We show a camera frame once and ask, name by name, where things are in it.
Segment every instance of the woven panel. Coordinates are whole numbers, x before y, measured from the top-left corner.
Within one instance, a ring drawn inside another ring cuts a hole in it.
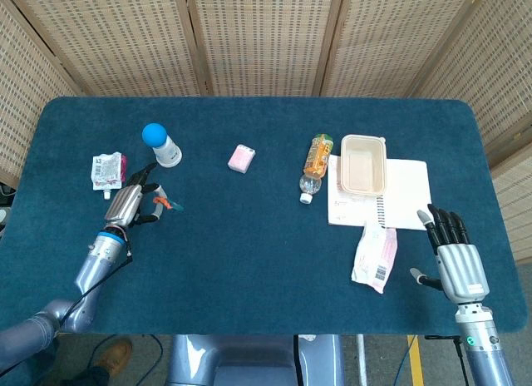
[[[419,96],[474,109],[485,144],[532,107],[532,0],[482,0]]]
[[[349,0],[326,96],[402,97],[464,0]]]
[[[54,97],[76,95],[21,21],[14,6],[0,0],[0,181],[12,187],[42,108]]]
[[[532,145],[494,170],[493,184],[516,260],[532,257]]]
[[[195,0],[215,95],[310,95],[331,0]]]
[[[198,95],[175,0],[23,0],[98,95]]]

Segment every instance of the plastic bottle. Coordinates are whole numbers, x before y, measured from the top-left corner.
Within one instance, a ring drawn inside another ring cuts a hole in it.
[[[327,134],[317,134],[313,138],[312,145],[308,151],[303,175],[299,180],[301,196],[299,201],[308,205],[313,200],[313,195],[322,186],[322,178],[327,171],[329,156],[333,148],[333,139]]]
[[[142,140],[153,149],[157,162],[163,167],[176,166],[180,161],[180,148],[171,140],[166,129],[156,122],[152,122],[142,130]]]

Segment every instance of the bottle cap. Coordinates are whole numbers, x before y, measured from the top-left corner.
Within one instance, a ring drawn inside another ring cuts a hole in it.
[[[313,201],[313,196],[310,193],[302,193],[299,197],[299,201],[305,205],[310,205],[310,202]]]
[[[166,142],[166,129],[156,122],[152,122],[142,130],[142,140],[149,147],[161,147]]]

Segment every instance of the blue cap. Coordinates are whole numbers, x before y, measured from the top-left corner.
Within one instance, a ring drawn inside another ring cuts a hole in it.
[[[166,129],[156,122],[152,122],[142,130],[142,140],[149,147],[161,147],[166,142]]]

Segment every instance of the robotic arm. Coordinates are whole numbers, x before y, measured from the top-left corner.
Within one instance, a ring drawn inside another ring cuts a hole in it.
[[[0,376],[12,366],[45,349],[59,331],[80,333],[89,329],[96,314],[102,283],[133,260],[127,228],[157,221],[162,214],[161,203],[155,206],[152,214],[140,214],[140,202],[144,194],[155,192],[166,198],[161,186],[146,184],[150,171],[156,166],[156,163],[152,163],[135,173],[116,194],[106,213],[106,224],[89,245],[89,254],[76,277],[80,299],[76,302],[53,300],[31,318],[0,332]],[[126,260],[112,270],[124,246],[127,250]]]
[[[449,215],[433,205],[428,207],[434,222],[421,210],[417,214],[427,229],[441,280],[429,278],[415,268],[410,272],[418,284],[443,291],[458,305],[455,320],[475,384],[513,386],[491,309],[481,303],[490,288],[479,252],[470,243],[464,223],[457,214]]]

